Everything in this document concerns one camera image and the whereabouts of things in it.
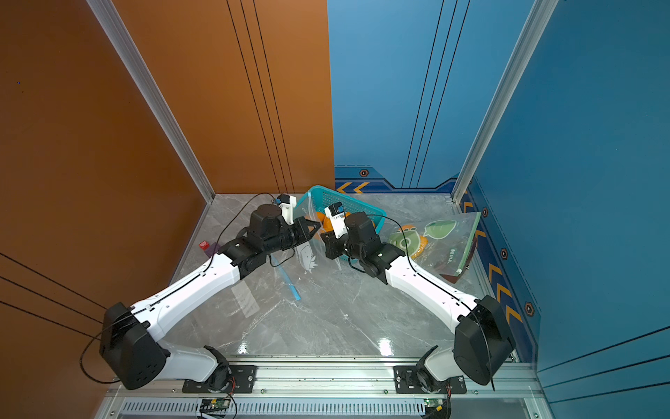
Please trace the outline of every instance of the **orange wall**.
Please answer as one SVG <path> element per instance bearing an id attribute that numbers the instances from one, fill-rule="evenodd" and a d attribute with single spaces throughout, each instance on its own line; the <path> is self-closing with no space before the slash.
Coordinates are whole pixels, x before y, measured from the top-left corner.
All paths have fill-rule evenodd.
<path id="1" fill-rule="evenodd" d="M 162 289 L 204 201 L 86 2 L 5 2 L 0 48 L 0 252 L 103 306 Z M 1 256 L 0 276 L 103 316 Z M 101 328 L 4 280 L 0 300 Z M 79 371 L 89 338 L 1 304 L 0 318 L 2 417 L 91 417 L 107 387 Z M 96 346 L 85 362 L 110 379 Z"/>
<path id="2" fill-rule="evenodd" d="M 114 4 L 216 192 L 334 187 L 326 0 Z"/>

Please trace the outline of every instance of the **ventilation grille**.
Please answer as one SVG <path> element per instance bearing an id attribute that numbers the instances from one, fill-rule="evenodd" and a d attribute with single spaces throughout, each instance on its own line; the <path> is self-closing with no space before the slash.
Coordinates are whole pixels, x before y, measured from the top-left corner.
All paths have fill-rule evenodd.
<path id="1" fill-rule="evenodd" d="M 263 402 L 237 402 L 239 414 L 245 415 L 424 415 L 423 403 L 414 399 L 288 399 Z"/>
<path id="2" fill-rule="evenodd" d="M 184 416 L 198 411 L 200 402 L 196 398 L 136 398 L 128 397 L 123 401 L 121 413 L 126 415 Z"/>
<path id="3" fill-rule="evenodd" d="M 243 398 L 237 399 L 240 415 L 338 415 L 338 416 L 422 416 L 423 400 L 414 398 Z M 123 401 L 121 413 L 142 416 L 193 417 L 200 407 L 200 398 L 136 398 Z M 230 406 L 235 414 L 235 407 Z"/>

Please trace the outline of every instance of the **blue wall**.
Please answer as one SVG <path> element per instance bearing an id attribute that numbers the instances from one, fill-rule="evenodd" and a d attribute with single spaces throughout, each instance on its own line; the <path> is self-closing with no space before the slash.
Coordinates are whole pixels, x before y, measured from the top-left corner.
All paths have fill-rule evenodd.
<path id="1" fill-rule="evenodd" d="M 456 2 L 446 0 L 436 37 L 441 4 L 439 0 L 328 2 L 336 166 L 372 167 L 397 188 L 433 188 L 460 171 L 533 1 L 472 0 L 468 8 L 467 0 L 459 0 L 454 12 Z"/>
<path id="2" fill-rule="evenodd" d="M 669 358 L 581 378 L 670 354 L 670 331 L 554 367 L 670 325 L 669 21 L 666 1 L 559 1 L 476 172 L 559 419 L 670 414 L 670 385 L 619 392 L 670 381 Z"/>

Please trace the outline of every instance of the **black stripe line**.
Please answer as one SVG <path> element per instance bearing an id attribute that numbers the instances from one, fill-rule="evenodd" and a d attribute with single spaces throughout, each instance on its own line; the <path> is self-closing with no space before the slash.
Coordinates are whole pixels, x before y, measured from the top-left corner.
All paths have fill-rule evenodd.
<path id="1" fill-rule="evenodd" d="M 613 392 L 590 394 L 588 396 L 580 396 L 580 397 L 573 397 L 573 398 L 570 398 L 570 399 L 556 400 L 555 402 L 549 402 L 549 403 L 569 402 L 571 400 L 586 399 L 586 398 L 589 398 L 589 397 L 596 397 L 596 396 L 606 396 L 607 394 L 623 393 L 623 392 L 629 392 L 631 390 L 641 390 L 643 388 L 659 387 L 660 385 L 668 385 L 668 384 L 670 384 L 670 381 L 664 381 L 663 383 L 656 383 L 656 384 L 640 385 L 638 387 L 624 388 L 622 390 L 614 390 Z"/>
<path id="2" fill-rule="evenodd" d="M 270 146 L 267 144 L 267 138 L 265 137 L 265 130 L 263 129 L 263 122 L 261 122 L 261 113 L 258 111 L 258 104 L 256 104 L 256 96 L 253 94 L 253 88 L 251 87 L 251 78 L 249 78 L 249 71 L 247 70 L 247 62 L 245 61 L 245 55 L 242 53 L 242 44 L 240 44 L 240 38 L 237 36 L 237 28 L 235 27 L 235 20 L 232 18 L 232 11 L 230 10 L 230 3 L 228 0 L 226 0 L 226 4 L 228 5 L 228 12 L 230 13 L 232 30 L 235 31 L 235 39 L 237 39 L 237 46 L 240 48 L 240 55 L 242 56 L 242 64 L 245 67 L 245 73 L 247 73 L 249 90 L 251 91 L 251 97 L 253 98 L 253 105 L 254 107 L 256 107 L 256 115 L 258 115 L 258 123 L 261 126 L 261 132 L 263 133 L 263 139 L 265 140 L 265 148 L 267 149 L 267 158 L 270 159 L 270 166 L 272 167 L 272 173 L 275 175 L 275 183 L 277 183 L 277 191 L 281 193 L 281 188 L 279 187 L 279 181 L 277 179 L 277 172 L 275 171 L 275 165 L 272 162 L 272 156 L 270 156 Z"/>
<path id="3" fill-rule="evenodd" d="M 452 24 L 454 23 L 454 16 L 456 15 L 456 6 L 458 6 L 458 0 L 454 3 L 454 12 L 452 13 L 452 20 L 449 22 L 449 30 L 447 31 L 447 39 L 444 40 L 444 48 L 442 48 L 442 57 L 440 58 L 440 66 L 438 67 L 438 75 L 435 77 L 435 84 L 433 85 L 433 94 L 430 96 L 430 104 L 428 105 L 428 112 L 425 114 L 425 122 L 423 123 L 423 131 L 421 132 L 421 139 L 419 140 L 419 149 L 417 150 L 417 157 L 414 159 L 414 168 L 412 169 L 412 176 L 409 178 L 409 188 L 412 187 L 412 180 L 414 179 L 414 173 L 417 169 L 417 162 L 419 161 L 419 154 L 421 153 L 421 144 L 423 143 L 423 134 L 425 134 L 425 127 L 428 125 L 428 118 L 430 117 L 430 109 L 433 107 L 433 98 L 435 97 L 435 89 L 438 86 L 438 80 L 440 79 L 440 72 L 442 71 L 442 60 L 444 60 L 444 52 L 447 50 L 447 43 L 449 42 L 449 35 L 452 32 Z"/>
<path id="4" fill-rule="evenodd" d="M 4 253 L 1 253 L 1 252 L 0 252 L 0 255 L 6 257 L 7 259 L 11 260 L 12 262 L 16 263 L 17 265 L 23 266 L 25 269 L 29 270 L 30 272 L 33 272 L 33 273 L 35 273 L 35 274 L 37 274 L 37 275 L 43 277 L 45 280 L 51 281 L 51 282 L 53 282 L 54 284 L 58 285 L 59 287 L 61 287 L 61 288 L 65 288 L 67 291 L 70 291 L 71 293 L 76 294 L 76 295 L 80 296 L 81 298 L 84 298 L 85 300 L 87 300 L 87 301 L 89 301 L 89 302 L 92 302 L 93 304 L 95 304 L 95 305 L 97 305 L 97 306 L 99 306 L 99 307 L 101 307 L 101 308 L 104 308 L 105 310 L 107 309 L 107 307 L 103 306 L 102 304 L 99 304 L 99 303 L 97 303 L 97 302 L 91 300 L 91 299 L 88 298 L 88 297 L 84 297 L 82 294 L 79 294 L 77 291 L 75 291 L 75 290 L 73 290 L 73 289 L 71 289 L 71 288 L 66 287 L 65 285 L 61 284 L 60 282 L 58 282 L 58 281 L 56 281 L 56 280 L 53 280 L 53 279 L 49 278 L 48 276 L 41 274 L 40 272 L 37 272 L 36 270 L 34 270 L 34 269 L 31 268 L 31 267 L 27 267 L 26 265 L 23 265 L 21 262 L 17 261 L 16 259 L 13 259 L 13 258 L 11 258 L 11 257 L 9 257 L 9 256 L 7 256 L 7 255 L 5 255 Z"/>
<path id="5" fill-rule="evenodd" d="M 289 155 L 286 152 L 286 143 L 284 142 L 284 131 L 281 128 L 281 118 L 279 117 L 279 107 L 277 106 L 277 96 L 275 95 L 275 87 L 272 84 L 272 76 L 270 75 L 270 65 L 267 62 L 267 53 L 265 52 L 265 43 L 263 42 L 263 32 L 261 31 L 261 22 L 258 20 L 258 11 L 256 10 L 256 0 L 253 0 L 253 10 L 254 10 L 254 13 L 256 13 L 256 22 L 258 23 L 258 33 L 261 35 L 261 45 L 263 47 L 263 55 L 265 56 L 265 66 L 267 67 L 267 77 L 270 79 L 270 89 L 272 90 L 272 97 L 275 100 L 275 110 L 277 111 L 277 120 L 279 122 L 279 133 L 281 134 L 281 142 L 284 145 L 284 155 L 286 156 L 286 166 L 288 166 L 289 177 L 291 178 L 291 187 L 293 189 L 293 193 L 295 193 L 295 184 L 293 183 L 293 174 L 291 173 L 291 164 L 289 163 Z"/>
<path id="6" fill-rule="evenodd" d="M 449 75 L 452 73 L 452 66 L 454 65 L 454 58 L 456 57 L 456 50 L 458 49 L 458 42 L 460 41 L 460 36 L 463 33 L 463 27 L 465 26 L 465 18 L 468 17 L 468 9 L 470 8 L 470 0 L 468 0 L 468 6 L 465 9 L 465 14 L 463 15 L 463 23 L 461 23 L 461 30 L 458 32 L 458 39 L 456 40 L 456 47 L 454 48 L 454 54 L 452 55 L 452 63 L 449 64 L 449 71 L 447 72 L 447 80 L 444 82 L 444 88 L 442 89 L 442 97 L 440 98 L 440 104 L 438 105 L 438 112 L 435 114 L 435 121 L 433 121 L 433 129 L 430 130 L 430 137 L 428 138 L 428 145 L 425 147 L 425 154 L 423 155 L 423 161 L 421 163 L 421 170 L 419 171 L 419 178 L 417 179 L 417 187 L 419 187 L 419 181 L 421 180 L 421 174 L 423 173 L 423 167 L 425 166 L 425 159 L 428 157 L 428 149 L 430 148 L 430 141 L 433 139 L 433 132 L 435 132 L 435 125 L 438 122 L 438 117 L 440 116 L 440 108 L 442 107 L 442 99 L 444 99 L 444 92 L 447 90 L 447 83 L 449 83 Z"/>
<path id="7" fill-rule="evenodd" d="M 59 323 L 59 322 L 54 322 L 53 320 L 50 320 L 50 319 L 48 319 L 48 318 L 46 318 L 46 317 L 42 317 L 42 316 L 40 316 L 39 314 L 35 314 L 35 313 L 30 312 L 30 311 L 28 311 L 28 310 L 24 310 L 24 309 L 22 309 L 22 308 L 19 308 L 19 307 L 17 307 L 17 306 L 14 306 L 14 305 L 12 305 L 12 304 L 10 304 L 10 303 L 8 303 L 8 302 L 0 301 L 0 304 L 4 304 L 4 305 L 6 305 L 6 306 L 8 306 L 8 307 L 16 308 L 18 311 L 22 311 L 22 312 L 24 312 L 24 313 L 30 314 L 31 316 L 35 316 L 35 317 L 40 318 L 40 319 L 42 319 L 42 320 L 46 320 L 46 321 L 48 321 L 49 323 L 57 324 L 58 326 L 64 327 L 64 328 L 69 329 L 69 330 L 71 330 L 71 331 L 73 331 L 73 332 L 80 333 L 80 334 L 82 334 L 82 335 L 84 335 L 84 336 L 88 336 L 88 337 L 90 337 L 90 338 L 94 338 L 94 339 L 100 340 L 100 339 L 98 339 L 98 338 L 96 338 L 96 337 L 94 337 L 94 336 L 89 335 L 88 333 L 84 333 L 84 332 L 82 332 L 82 331 L 78 331 L 78 330 L 75 329 L 75 328 L 66 326 L 65 324 L 62 324 L 62 323 Z"/>
<path id="8" fill-rule="evenodd" d="M 16 285 L 16 286 L 19 287 L 19 288 L 23 288 L 24 290 L 26 290 L 26 291 L 28 291 L 28 292 L 32 292 L 33 294 L 36 294 L 36 295 L 38 295 L 38 296 L 40 296 L 40 297 L 42 297 L 42 298 L 45 298 L 46 300 L 49 300 L 50 302 L 55 302 L 55 303 L 58 304 L 59 306 L 61 306 L 61 307 L 65 307 L 65 308 L 67 308 L 68 310 L 71 310 L 71 311 L 74 311 L 75 313 L 81 314 L 82 316 L 87 317 L 87 318 L 93 320 L 94 322 L 98 322 L 98 323 L 100 323 L 100 324 L 103 323 L 103 322 L 101 322 L 100 320 L 97 320 L 97 319 L 95 319 L 95 318 L 93 318 L 93 317 L 91 317 L 91 316 L 89 316 L 89 315 L 87 315 L 87 314 L 82 313 L 81 311 L 75 310 L 75 309 L 73 309 L 72 307 L 66 306 L 66 305 L 63 304 L 63 303 L 59 303 L 59 302 L 56 301 L 56 300 L 52 300 L 51 298 L 49 298 L 49 297 L 47 297 L 47 296 L 44 296 L 44 295 L 40 294 L 40 293 L 37 292 L 37 291 L 33 291 L 33 290 L 31 290 L 30 288 L 28 288 L 28 287 L 24 287 L 24 286 L 22 286 L 21 284 L 17 284 L 16 282 L 14 282 L 14 281 L 12 281 L 12 280 L 8 280 L 8 279 L 5 278 L 4 276 L 0 276 L 0 279 L 3 279 L 3 280 L 5 280 L 5 281 L 9 282 L 10 284 L 14 284 L 14 285 Z"/>
<path id="9" fill-rule="evenodd" d="M 277 138 L 275 137 L 275 129 L 272 128 L 272 118 L 270 118 L 270 109 L 267 107 L 267 99 L 265 98 L 265 89 L 263 89 L 263 81 L 261 80 L 261 71 L 258 69 L 258 61 L 256 61 L 256 52 L 253 49 L 253 42 L 251 41 L 251 32 L 249 31 L 249 23 L 247 23 L 247 14 L 245 7 L 240 0 L 240 7 L 242 7 L 242 16 L 245 19 L 247 27 L 247 35 L 249 36 L 249 45 L 251 45 L 251 55 L 253 55 L 253 62 L 256 64 L 256 74 L 258 74 L 258 83 L 261 85 L 261 94 L 263 95 L 263 102 L 265 103 L 265 111 L 267 112 L 267 121 L 270 124 L 270 132 L 272 133 L 272 141 L 275 143 L 275 150 L 277 151 L 277 160 L 279 160 L 279 169 L 281 170 L 281 178 L 284 181 L 284 189 L 288 193 L 288 185 L 286 184 L 286 177 L 284 176 L 284 167 L 281 164 L 281 156 L 279 155 L 279 148 L 277 147 Z"/>
<path id="10" fill-rule="evenodd" d="M 433 50 L 435 49 L 435 40 L 438 38 L 438 29 L 440 28 L 440 18 L 442 17 L 442 8 L 444 8 L 444 0 L 440 6 L 440 15 L 438 16 L 438 26 L 435 28 L 435 36 L 433 37 L 433 46 L 430 47 L 430 57 L 428 57 L 428 68 L 425 69 L 425 78 L 423 79 L 423 88 L 421 89 L 421 98 L 419 99 L 419 108 L 417 109 L 417 118 L 414 121 L 414 130 L 412 131 L 412 140 L 409 142 L 409 151 L 407 152 L 407 162 L 405 163 L 405 173 L 403 173 L 403 181 L 400 187 L 405 186 L 405 177 L 407 175 L 407 167 L 409 166 L 409 156 L 412 154 L 412 145 L 414 144 L 414 134 L 417 131 L 417 123 L 419 122 L 419 113 L 421 112 L 421 102 L 423 101 L 423 92 L 425 91 L 425 84 L 428 81 L 428 70 L 430 70 L 430 62 L 433 59 Z"/>
<path id="11" fill-rule="evenodd" d="M 613 371 L 618 371 L 619 369 L 624 369 L 624 368 L 629 368 L 629 367 L 635 367 L 636 365 L 642 365 L 642 364 L 646 364 L 646 363 L 650 363 L 650 362 L 654 362 L 654 361 L 659 361 L 659 360 L 661 360 L 661 359 L 665 359 L 665 358 L 670 358 L 670 355 L 664 355 L 664 356 L 662 356 L 662 357 L 657 357 L 657 358 L 647 359 L 646 361 L 640 361 L 640 362 L 636 362 L 636 363 L 632 363 L 632 364 L 628 364 L 628 365 L 623 365 L 622 367 L 617 367 L 617 368 L 608 369 L 607 371 L 601 371 L 601 372 L 599 372 L 599 373 L 593 373 L 593 374 L 585 375 L 585 376 L 583 376 L 583 377 L 579 377 L 579 378 L 567 379 L 567 380 L 565 380 L 565 381 L 561 381 L 560 383 L 556 383 L 556 384 L 543 385 L 542 388 L 549 388 L 549 387 L 553 387 L 553 386 L 555 386 L 555 385 L 561 385 L 561 384 L 565 384 L 565 383 L 571 383 L 571 382 L 573 382 L 573 381 L 577 381 L 577 380 L 579 380 L 579 379 L 589 378 L 589 377 L 595 377 L 596 375 L 607 374 L 607 373 L 611 373 L 611 372 L 613 372 Z"/>
<path id="12" fill-rule="evenodd" d="M 548 369 L 551 369 L 551 368 L 554 368 L 554 367 L 558 367 L 559 365 L 567 364 L 567 363 L 572 362 L 572 361 L 577 361 L 578 359 L 581 359 L 581 358 L 584 358 L 584 357 L 588 357 L 588 356 L 590 356 L 590 355 L 594 355 L 594 354 L 597 354 L 597 353 L 599 353 L 599 352 L 607 351 L 608 349 L 615 348 L 615 347 L 617 347 L 617 346 L 619 346 L 619 345 L 623 345 L 623 344 L 628 343 L 628 342 L 636 341 L 636 340 L 641 339 L 641 338 L 643 338 L 643 337 L 651 336 L 651 335 L 653 335 L 653 334 L 655 334 L 655 333 L 659 333 L 659 332 L 666 331 L 666 330 L 668 330 L 669 328 L 670 328 L 670 326 L 662 327 L 662 328 L 657 329 L 657 330 L 655 330 L 655 331 L 653 331 L 653 332 L 645 333 L 645 334 L 643 334 L 643 335 L 640 335 L 640 336 L 638 336 L 638 337 L 634 337 L 634 338 L 629 339 L 629 340 L 627 340 L 627 341 L 619 342 L 619 343 L 617 343 L 617 344 L 615 344 L 615 345 L 608 346 L 607 348 L 598 349 L 597 351 L 589 352 L 589 353 L 587 353 L 587 354 L 585 354 L 585 355 L 582 355 L 582 356 L 579 356 L 579 357 L 576 357 L 576 358 L 573 358 L 573 359 L 568 359 L 567 361 L 563 361 L 563 362 L 558 363 L 558 364 L 556 364 L 556 365 L 552 365 L 551 367 L 546 367 L 546 368 L 540 369 L 540 370 L 538 371 L 538 373 L 541 373 L 542 371 L 547 371 Z"/>

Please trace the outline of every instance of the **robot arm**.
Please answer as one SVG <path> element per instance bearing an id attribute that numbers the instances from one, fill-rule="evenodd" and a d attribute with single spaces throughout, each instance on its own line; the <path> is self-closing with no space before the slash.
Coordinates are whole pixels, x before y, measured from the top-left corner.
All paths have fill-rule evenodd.
<path id="1" fill-rule="evenodd" d="M 461 374 L 486 385 L 516 347 L 500 303 L 490 296 L 478 300 L 412 263 L 400 249 L 381 242 L 365 213 L 341 217 L 339 202 L 325 212 L 333 225 L 333 231 L 321 234 L 326 257 L 358 259 L 366 274 L 410 295 L 454 333 L 453 350 L 434 347 L 419 360 L 421 385 L 438 391 Z"/>
<path id="2" fill-rule="evenodd" d="M 191 379 L 204 390 L 224 389 L 230 368 L 215 348 L 181 347 L 163 338 L 195 307 L 263 265 L 270 253 L 316 234 L 318 222 L 299 217 L 287 223 L 295 199 L 280 196 L 278 203 L 259 206 L 236 239 L 181 280 L 130 308 L 117 303 L 107 310 L 100 355 L 128 390 L 155 379 Z M 368 275 L 415 298 L 455 334 L 453 350 L 434 347 L 417 364 L 422 386 L 436 392 L 463 373 L 487 384 L 516 346 L 500 304 L 490 296 L 477 300 L 411 263 L 400 249 L 381 242 L 364 213 L 345 217 L 341 204 L 326 213 L 334 227 L 322 235 L 327 257 L 358 259 Z"/>
<path id="3" fill-rule="evenodd" d="M 117 303 L 107 310 L 100 355 L 127 389 L 155 379 L 191 379 L 212 391 L 226 385 L 228 361 L 216 349 L 182 347 L 163 338 L 195 307 L 263 265 L 269 254 L 305 243 L 316 234 L 319 222 L 305 217 L 292 219 L 291 224 L 285 221 L 283 213 L 292 212 L 295 198 L 282 195 L 279 204 L 259 206 L 236 239 L 165 290 L 130 308 Z"/>

